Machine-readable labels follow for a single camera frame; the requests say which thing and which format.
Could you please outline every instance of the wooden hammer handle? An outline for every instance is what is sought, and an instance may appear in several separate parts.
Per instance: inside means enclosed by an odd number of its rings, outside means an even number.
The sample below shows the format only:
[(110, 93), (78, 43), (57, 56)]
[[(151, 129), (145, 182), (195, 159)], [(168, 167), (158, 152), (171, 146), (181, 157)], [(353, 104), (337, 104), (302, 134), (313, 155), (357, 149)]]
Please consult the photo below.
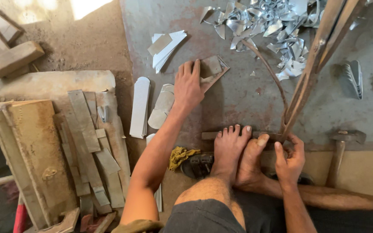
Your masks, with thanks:
[(338, 178), (339, 168), (342, 163), (343, 154), (345, 152), (345, 141), (336, 141), (336, 151), (330, 162), (329, 174), (327, 175), (326, 186), (335, 188), (336, 179)]

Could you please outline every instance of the left hand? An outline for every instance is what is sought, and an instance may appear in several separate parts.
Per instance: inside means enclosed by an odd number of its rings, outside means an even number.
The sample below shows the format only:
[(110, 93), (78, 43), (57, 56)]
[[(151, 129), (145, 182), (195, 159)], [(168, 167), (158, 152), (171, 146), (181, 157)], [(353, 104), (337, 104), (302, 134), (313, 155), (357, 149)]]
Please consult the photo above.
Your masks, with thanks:
[(174, 106), (182, 108), (189, 114), (204, 99), (204, 92), (200, 88), (200, 68), (199, 59), (187, 61), (178, 68), (175, 77), (175, 103)]

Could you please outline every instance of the dark shorts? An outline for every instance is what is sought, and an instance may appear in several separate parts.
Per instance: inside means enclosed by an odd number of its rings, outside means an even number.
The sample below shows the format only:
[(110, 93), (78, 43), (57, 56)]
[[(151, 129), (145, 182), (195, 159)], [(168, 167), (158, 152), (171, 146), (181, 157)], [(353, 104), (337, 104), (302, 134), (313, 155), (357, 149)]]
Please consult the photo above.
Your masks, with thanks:
[[(245, 218), (247, 232), (286, 232), (283, 201), (250, 192), (235, 191)], [(307, 207), (319, 233), (373, 233), (373, 210), (332, 211)], [(215, 200), (175, 205), (161, 232), (246, 232), (231, 210)]]

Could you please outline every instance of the metal bracket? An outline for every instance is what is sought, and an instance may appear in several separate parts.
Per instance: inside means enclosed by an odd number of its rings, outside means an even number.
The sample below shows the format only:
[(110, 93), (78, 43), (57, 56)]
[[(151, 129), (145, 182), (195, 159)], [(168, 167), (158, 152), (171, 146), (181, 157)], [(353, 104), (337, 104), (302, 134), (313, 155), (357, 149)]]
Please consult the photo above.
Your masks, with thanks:
[(104, 107), (104, 109), (101, 107), (101, 106), (98, 106), (97, 107), (97, 112), (99, 113), (99, 116), (101, 118), (101, 121), (103, 123), (106, 123), (108, 118), (109, 118), (109, 114), (108, 114), (108, 109), (107, 109), (107, 105)]

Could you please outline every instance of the dusty floor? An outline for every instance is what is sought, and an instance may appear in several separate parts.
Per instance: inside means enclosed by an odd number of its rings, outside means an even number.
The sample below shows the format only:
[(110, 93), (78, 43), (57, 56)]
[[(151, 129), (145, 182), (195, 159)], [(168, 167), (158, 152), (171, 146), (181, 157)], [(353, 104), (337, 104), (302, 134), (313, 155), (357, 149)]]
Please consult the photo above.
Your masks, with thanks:
[[(78, 0), (0, 0), (0, 13), (25, 31), (13, 44), (34, 40), (46, 55), (34, 64), (40, 71), (111, 70), (116, 77), (118, 112), (124, 132), (129, 135), (133, 77), (119, 0), (85, 1), (98, 9), (78, 19), (73, 3)], [(144, 140), (126, 139), (133, 168), (145, 146)], [(324, 184), (331, 152), (307, 154), (305, 171), (317, 184)], [(266, 153), (263, 165), (272, 167), (273, 155)], [(163, 181), (163, 210), (166, 222), (176, 198), (195, 181), (180, 173), (167, 172)], [(373, 152), (349, 152), (342, 165), (339, 187), (373, 194)]]

